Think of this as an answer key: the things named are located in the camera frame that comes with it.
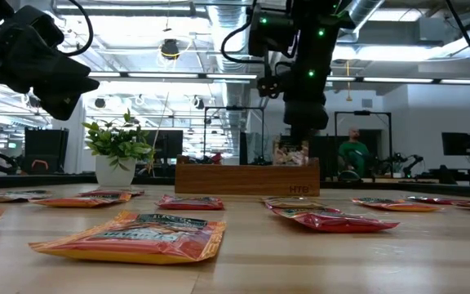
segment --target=white pot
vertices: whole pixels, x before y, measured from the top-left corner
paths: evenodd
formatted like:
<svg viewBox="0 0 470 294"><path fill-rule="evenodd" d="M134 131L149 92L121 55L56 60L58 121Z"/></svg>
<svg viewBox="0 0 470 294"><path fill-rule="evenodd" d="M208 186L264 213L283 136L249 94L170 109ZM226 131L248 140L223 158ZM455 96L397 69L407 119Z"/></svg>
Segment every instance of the white pot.
<svg viewBox="0 0 470 294"><path fill-rule="evenodd" d="M131 185L135 175L135 159L122 160L121 164L128 170L120 167L110 166L113 158L97 155L95 157L95 176L101 186L108 187L127 187Z"/></svg>

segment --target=wooden box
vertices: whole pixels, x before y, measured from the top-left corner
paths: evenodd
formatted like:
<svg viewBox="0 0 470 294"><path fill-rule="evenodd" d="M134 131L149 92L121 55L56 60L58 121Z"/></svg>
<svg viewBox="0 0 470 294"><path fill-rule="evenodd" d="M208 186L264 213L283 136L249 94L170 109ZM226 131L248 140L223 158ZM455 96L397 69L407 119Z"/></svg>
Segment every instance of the wooden box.
<svg viewBox="0 0 470 294"><path fill-rule="evenodd" d="M319 196L318 160L306 167L223 166L178 160L175 192L182 194Z"/></svg>

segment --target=wooden table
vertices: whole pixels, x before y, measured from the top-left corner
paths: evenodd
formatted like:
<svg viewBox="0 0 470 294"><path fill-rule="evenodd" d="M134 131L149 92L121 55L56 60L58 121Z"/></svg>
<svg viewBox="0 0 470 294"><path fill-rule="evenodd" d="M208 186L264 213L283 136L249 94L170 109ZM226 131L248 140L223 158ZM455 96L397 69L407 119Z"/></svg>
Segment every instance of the wooden table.
<svg viewBox="0 0 470 294"><path fill-rule="evenodd" d="M71 195L95 185L43 187ZM173 187L139 186L149 196L98 209L0 204L0 294L464 294L470 293L470 211L381 212L352 197L399 198L399 191L322 190L347 213L400 221L378 234L320 234L267 211L259 197L223 196L222 212L171 214L226 221L215 259L191 265L129 265L72 261L33 252L28 242L73 234L123 209L154 212Z"/></svg>

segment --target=potted plant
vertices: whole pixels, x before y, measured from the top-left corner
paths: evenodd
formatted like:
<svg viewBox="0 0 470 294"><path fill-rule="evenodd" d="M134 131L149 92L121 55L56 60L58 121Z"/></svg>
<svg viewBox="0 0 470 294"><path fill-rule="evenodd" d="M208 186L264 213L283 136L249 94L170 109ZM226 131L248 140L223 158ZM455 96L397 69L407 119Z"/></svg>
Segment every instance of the potted plant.
<svg viewBox="0 0 470 294"><path fill-rule="evenodd" d="M103 186L128 186L135 175L135 164L138 160L151 160L153 149L146 143L148 131L137 125L132 129L135 120L130 110L123 115L124 123L104 122L100 127L97 122L82 125L88 129L86 144L95 155L95 175L97 182Z"/></svg>

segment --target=green shirt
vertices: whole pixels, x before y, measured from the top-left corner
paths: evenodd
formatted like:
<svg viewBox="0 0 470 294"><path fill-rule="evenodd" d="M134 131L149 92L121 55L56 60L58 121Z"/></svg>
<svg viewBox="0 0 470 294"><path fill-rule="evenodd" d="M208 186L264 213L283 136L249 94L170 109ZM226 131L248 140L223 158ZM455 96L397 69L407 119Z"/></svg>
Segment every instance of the green shirt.
<svg viewBox="0 0 470 294"><path fill-rule="evenodd" d="M355 172L359 176L364 176L366 160L363 156L368 154L369 150L361 142L344 142L339 148L339 156L341 156L346 163L354 166Z"/></svg>

